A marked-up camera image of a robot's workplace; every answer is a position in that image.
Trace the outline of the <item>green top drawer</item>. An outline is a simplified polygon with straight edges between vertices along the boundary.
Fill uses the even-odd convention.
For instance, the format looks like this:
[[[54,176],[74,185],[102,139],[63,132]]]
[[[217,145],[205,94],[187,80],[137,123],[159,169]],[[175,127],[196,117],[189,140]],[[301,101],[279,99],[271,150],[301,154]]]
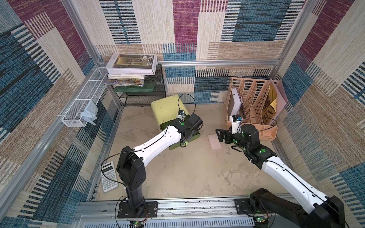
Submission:
[[[171,122],[172,120],[169,120],[169,121],[167,121],[167,122],[164,122],[164,123],[162,123],[162,124],[160,124],[159,125],[159,128],[160,128],[160,130],[161,131],[164,131],[166,128],[167,128],[167,126],[170,124],[170,122]],[[192,141],[194,141],[194,140],[196,140],[196,139],[198,139],[199,137],[200,137],[200,133],[199,133],[199,131],[198,132],[195,132],[195,133],[193,133],[193,135],[192,135],[192,137],[189,139],[189,140],[187,140],[186,141],[186,144],[188,144],[188,143],[190,143],[190,142],[192,142]],[[178,147],[180,147],[180,143],[178,142],[178,143],[175,143],[175,144],[173,144],[173,145],[171,145],[171,146],[169,146],[169,150],[174,150],[174,149],[176,149],[176,148],[178,148]]]

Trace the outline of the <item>pink sponge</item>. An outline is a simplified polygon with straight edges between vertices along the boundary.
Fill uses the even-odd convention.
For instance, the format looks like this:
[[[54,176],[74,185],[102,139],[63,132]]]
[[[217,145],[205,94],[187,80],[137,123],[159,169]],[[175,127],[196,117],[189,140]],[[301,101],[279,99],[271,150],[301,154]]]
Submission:
[[[208,135],[208,141],[212,151],[221,149],[221,143],[217,135]]]

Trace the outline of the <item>green three-drawer cabinet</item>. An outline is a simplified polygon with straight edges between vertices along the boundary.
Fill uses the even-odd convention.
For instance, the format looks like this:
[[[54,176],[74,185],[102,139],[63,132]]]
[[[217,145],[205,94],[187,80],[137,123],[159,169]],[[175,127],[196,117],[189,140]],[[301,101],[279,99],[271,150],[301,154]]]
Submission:
[[[167,127],[170,120],[177,118],[179,110],[183,110],[187,115],[190,115],[182,102],[182,99],[179,99],[178,95],[153,101],[151,103],[151,108],[160,131]]]

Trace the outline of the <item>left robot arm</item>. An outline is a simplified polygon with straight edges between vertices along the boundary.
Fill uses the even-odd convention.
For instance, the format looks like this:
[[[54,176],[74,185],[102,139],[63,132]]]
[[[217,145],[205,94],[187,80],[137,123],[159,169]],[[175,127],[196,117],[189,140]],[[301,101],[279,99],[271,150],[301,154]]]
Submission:
[[[145,211],[145,198],[142,185],[146,180],[146,166],[161,152],[173,144],[186,146],[194,133],[203,126],[202,119],[192,114],[187,119],[171,120],[168,126],[149,141],[131,148],[122,149],[116,172],[126,187],[127,205],[132,214],[139,217]]]

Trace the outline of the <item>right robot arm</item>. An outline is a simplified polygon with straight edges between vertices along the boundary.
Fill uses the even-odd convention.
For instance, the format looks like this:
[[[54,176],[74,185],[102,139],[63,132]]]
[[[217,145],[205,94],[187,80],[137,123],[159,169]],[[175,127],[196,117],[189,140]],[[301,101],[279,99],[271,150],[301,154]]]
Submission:
[[[252,124],[239,126],[237,132],[216,129],[219,142],[244,153],[257,168],[273,177],[297,201],[282,199],[260,188],[249,199],[235,201],[237,213],[246,215],[272,212],[301,228],[347,228],[344,203],[336,196],[329,197],[310,185],[259,140],[259,131]]]

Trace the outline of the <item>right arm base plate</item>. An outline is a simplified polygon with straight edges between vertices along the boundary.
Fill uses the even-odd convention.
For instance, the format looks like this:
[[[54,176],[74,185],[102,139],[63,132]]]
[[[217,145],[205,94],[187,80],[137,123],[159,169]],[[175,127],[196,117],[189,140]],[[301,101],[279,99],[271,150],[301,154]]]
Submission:
[[[266,214],[274,212],[269,206],[264,206],[259,200],[253,200],[250,198],[238,198],[234,199],[235,209],[239,215],[254,216],[257,214]]]

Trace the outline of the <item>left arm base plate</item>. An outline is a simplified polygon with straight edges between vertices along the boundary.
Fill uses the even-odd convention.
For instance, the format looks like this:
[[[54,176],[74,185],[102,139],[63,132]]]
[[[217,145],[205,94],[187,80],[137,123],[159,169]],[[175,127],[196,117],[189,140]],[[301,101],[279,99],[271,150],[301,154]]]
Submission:
[[[158,202],[157,201],[146,201],[141,206],[135,209],[127,202],[119,204],[117,211],[118,219],[129,219],[129,218],[156,218],[158,214]]]

